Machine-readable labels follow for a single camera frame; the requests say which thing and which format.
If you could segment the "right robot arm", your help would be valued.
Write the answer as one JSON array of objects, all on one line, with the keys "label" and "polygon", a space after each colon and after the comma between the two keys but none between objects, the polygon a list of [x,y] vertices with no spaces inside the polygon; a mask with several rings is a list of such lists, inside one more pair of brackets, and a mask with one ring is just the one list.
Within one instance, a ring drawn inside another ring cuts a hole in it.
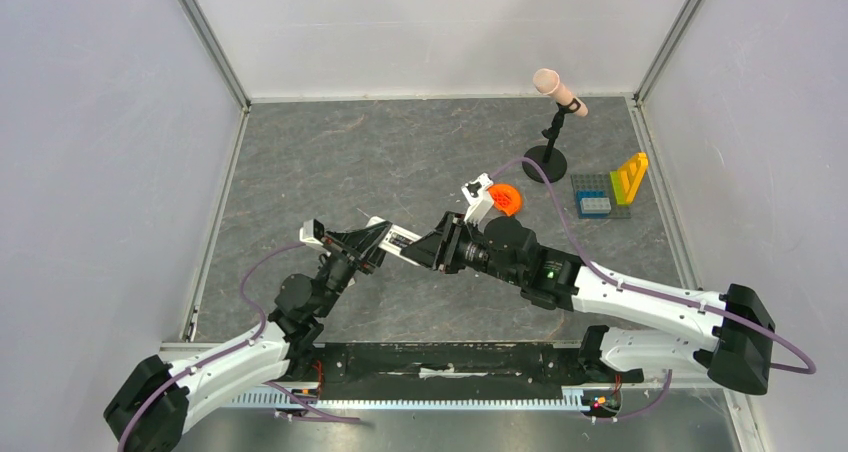
[{"label": "right robot arm", "polygon": [[538,243],[512,217],[484,228],[446,213],[423,237],[393,227],[385,247],[403,260],[444,274],[465,268],[519,288],[533,305],[616,317],[643,326],[625,332],[592,326],[577,354],[580,372],[602,380],[613,371],[672,369],[703,373],[748,395],[768,390],[775,323],[757,293],[732,284],[723,292],[688,290],[617,273]]}]

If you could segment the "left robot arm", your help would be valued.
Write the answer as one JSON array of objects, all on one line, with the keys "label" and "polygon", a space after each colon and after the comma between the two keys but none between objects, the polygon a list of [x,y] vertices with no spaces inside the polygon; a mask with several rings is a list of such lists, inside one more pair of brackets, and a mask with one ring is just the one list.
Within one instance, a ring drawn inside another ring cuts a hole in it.
[{"label": "left robot arm", "polygon": [[170,451],[199,420],[251,387],[313,370],[315,339],[358,273],[371,274],[385,257],[388,221],[349,232],[306,221],[289,247],[320,251],[315,276],[285,278],[269,314],[247,332],[189,359],[142,360],[104,410],[120,451]]}]

